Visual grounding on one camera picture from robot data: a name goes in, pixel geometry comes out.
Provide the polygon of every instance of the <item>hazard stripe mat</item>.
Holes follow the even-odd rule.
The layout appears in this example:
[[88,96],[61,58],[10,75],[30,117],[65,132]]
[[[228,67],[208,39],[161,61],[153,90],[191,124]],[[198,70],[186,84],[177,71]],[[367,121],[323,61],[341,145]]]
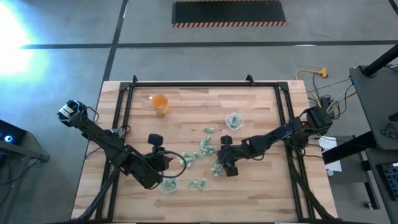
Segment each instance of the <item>hazard stripe mat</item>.
[[278,0],[190,0],[173,3],[172,27],[286,26]]

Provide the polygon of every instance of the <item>plastic cup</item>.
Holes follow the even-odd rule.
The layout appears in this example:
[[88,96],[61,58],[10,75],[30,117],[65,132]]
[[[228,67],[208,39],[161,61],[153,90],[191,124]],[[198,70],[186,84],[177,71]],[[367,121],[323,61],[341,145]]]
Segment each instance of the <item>plastic cup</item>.
[[152,99],[152,106],[155,109],[156,114],[162,115],[167,114],[169,111],[169,101],[165,95],[156,95]]

